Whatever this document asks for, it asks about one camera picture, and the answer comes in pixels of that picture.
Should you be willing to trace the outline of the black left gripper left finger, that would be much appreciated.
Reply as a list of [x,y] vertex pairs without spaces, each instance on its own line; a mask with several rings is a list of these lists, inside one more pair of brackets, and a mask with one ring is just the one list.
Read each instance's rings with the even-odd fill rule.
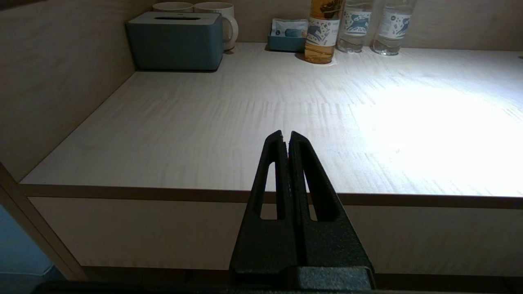
[[[277,219],[261,217],[268,171],[275,165]],[[229,270],[239,282],[271,282],[298,262],[288,153],[280,130],[265,139]]]

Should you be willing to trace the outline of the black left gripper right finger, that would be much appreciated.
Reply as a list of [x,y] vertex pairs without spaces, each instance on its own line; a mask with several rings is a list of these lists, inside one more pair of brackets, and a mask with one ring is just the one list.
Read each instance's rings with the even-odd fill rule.
[[311,142],[293,131],[289,145],[299,290],[373,290],[373,266]]

